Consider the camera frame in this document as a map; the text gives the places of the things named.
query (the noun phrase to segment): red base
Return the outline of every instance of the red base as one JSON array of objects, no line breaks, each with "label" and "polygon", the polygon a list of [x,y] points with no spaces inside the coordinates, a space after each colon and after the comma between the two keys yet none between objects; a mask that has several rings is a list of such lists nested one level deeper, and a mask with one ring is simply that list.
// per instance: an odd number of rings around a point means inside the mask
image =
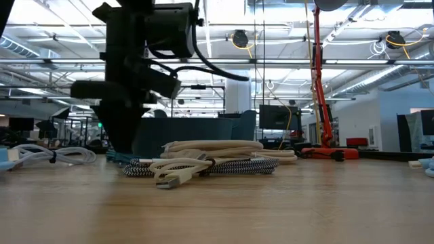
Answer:
[{"label": "red base", "polygon": [[359,159],[359,151],[354,148],[304,148],[301,150],[301,153],[309,154],[309,151],[313,150],[312,158],[313,159],[330,159],[330,153],[334,153],[337,150],[344,151],[345,159]]}]

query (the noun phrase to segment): desk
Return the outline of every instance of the desk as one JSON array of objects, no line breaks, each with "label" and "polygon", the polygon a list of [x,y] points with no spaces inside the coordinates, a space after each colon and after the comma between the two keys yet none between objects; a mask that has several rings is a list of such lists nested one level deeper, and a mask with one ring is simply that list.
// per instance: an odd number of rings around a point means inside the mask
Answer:
[{"label": "desk", "polygon": [[434,179],[406,163],[299,160],[174,190],[116,165],[0,177],[2,243],[432,243]]}]

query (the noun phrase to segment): black and white braided cable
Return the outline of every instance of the black and white braided cable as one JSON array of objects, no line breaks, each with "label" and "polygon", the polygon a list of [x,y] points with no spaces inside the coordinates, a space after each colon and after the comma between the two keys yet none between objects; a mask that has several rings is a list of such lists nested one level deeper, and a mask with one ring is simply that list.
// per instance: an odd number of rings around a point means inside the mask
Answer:
[{"label": "black and white braided cable", "polygon": [[[212,166],[201,173],[208,174],[271,174],[279,166],[277,159],[254,159],[229,161],[220,165]],[[188,166],[175,167],[184,169]],[[149,163],[140,163],[139,159],[132,159],[129,165],[123,168],[123,173],[130,177],[154,176],[149,169]]]}]

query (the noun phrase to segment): wooden table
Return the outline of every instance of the wooden table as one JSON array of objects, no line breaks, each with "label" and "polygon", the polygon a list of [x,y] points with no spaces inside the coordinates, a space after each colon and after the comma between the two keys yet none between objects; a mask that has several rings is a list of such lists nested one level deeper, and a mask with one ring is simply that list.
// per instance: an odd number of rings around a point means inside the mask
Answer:
[{"label": "wooden table", "polygon": [[434,179],[406,163],[299,160],[159,190],[115,164],[0,176],[0,243],[434,243]]}]

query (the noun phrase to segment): ceiling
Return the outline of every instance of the ceiling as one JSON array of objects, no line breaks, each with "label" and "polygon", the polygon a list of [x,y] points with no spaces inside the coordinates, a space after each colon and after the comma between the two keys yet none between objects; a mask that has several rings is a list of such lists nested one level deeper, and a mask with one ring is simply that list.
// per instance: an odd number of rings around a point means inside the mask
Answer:
[{"label": "ceiling", "polygon": [[[61,58],[98,58],[98,52],[103,52],[105,49],[106,28],[103,22],[93,17],[91,11],[100,6],[102,2],[102,0],[47,0],[45,1],[46,7],[43,7],[35,0],[16,0],[3,35],[14,38],[30,49],[52,50]],[[119,6],[115,0],[106,2],[113,7]],[[185,2],[185,0],[156,0],[156,2],[177,3]],[[278,1],[265,1],[264,14],[260,7],[257,8],[254,15],[251,13],[252,7],[246,5],[245,1],[201,1],[202,4],[205,3],[201,9],[206,9],[206,11],[201,11],[200,17],[207,20],[208,26],[198,29],[199,49],[208,58],[309,58],[308,42],[304,41],[307,28],[303,6],[288,7],[289,5],[284,5],[284,7],[276,7],[280,5],[272,5],[276,2]],[[261,6],[262,1],[256,1],[255,4]],[[384,40],[388,31],[400,31],[407,43],[411,43],[419,40],[424,34],[423,29],[426,28],[422,41],[408,47],[408,51],[412,53],[413,50],[431,41],[434,33],[433,28],[431,28],[433,23],[433,10],[431,9],[395,8],[390,10],[385,7],[378,7],[371,9],[356,21],[348,22],[349,16],[354,14],[355,10],[357,10],[356,6],[343,7],[333,12],[320,14],[321,40],[325,40],[326,37],[330,37],[333,31],[337,31],[334,37],[324,41],[323,57],[325,59],[403,59],[405,56],[403,56],[402,49],[385,49],[383,51],[381,45],[384,44],[384,41],[382,41],[383,44],[377,44],[375,47],[374,44],[379,38]],[[311,12],[309,12],[308,19],[309,21],[313,20]],[[250,44],[254,45],[250,49],[252,57],[246,49],[237,49],[231,43],[230,36],[236,29],[246,31]],[[309,28],[309,34],[313,38],[312,25]],[[380,50],[381,54],[375,55],[374,48]],[[0,56],[2,58],[23,58],[3,48],[0,48]],[[35,65],[8,64],[8,66],[37,78],[38,82],[34,84],[43,81],[45,84],[55,82],[54,85],[64,86],[70,85],[76,80],[104,80],[104,73],[101,70],[88,73],[54,73],[53,77],[50,78],[49,73],[25,71],[26,68],[32,68]],[[311,72],[308,68],[270,67],[266,68],[265,72],[261,65],[258,65],[257,68],[256,82],[260,83],[263,76],[267,82],[271,80],[274,84],[272,90],[276,96],[309,97],[311,95]],[[255,80],[255,68],[252,65],[239,65],[237,70],[244,70]],[[370,71],[369,68],[325,68],[323,70],[323,86],[326,91],[338,89],[368,71]],[[198,83],[224,85],[226,80],[223,77],[211,77],[209,74],[197,71],[182,72],[179,74],[179,79],[183,85]],[[56,92],[67,94],[68,90],[57,89]],[[256,93],[262,96],[261,88]],[[186,104],[183,105],[185,107],[222,107],[221,99],[218,98],[215,91],[210,89],[186,90],[182,95],[216,96],[215,100],[186,101]],[[267,89],[264,95],[272,96]]]}]

